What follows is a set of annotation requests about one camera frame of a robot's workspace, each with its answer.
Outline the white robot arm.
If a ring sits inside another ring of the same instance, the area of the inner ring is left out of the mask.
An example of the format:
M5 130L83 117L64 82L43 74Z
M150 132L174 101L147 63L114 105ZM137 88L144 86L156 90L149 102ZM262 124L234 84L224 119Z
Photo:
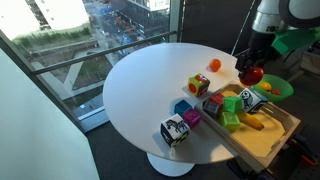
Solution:
M237 58L239 77L278 56L319 40L320 0L261 0L249 49Z

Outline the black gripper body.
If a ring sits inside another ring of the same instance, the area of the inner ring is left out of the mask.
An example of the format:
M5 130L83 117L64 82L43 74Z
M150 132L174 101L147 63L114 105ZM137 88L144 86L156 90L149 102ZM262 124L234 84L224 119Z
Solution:
M239 77L244 77L246 70L250 67L257 66L262 68L265 64L265 53L262 50L247 49L236 55L237 61L235 69Z

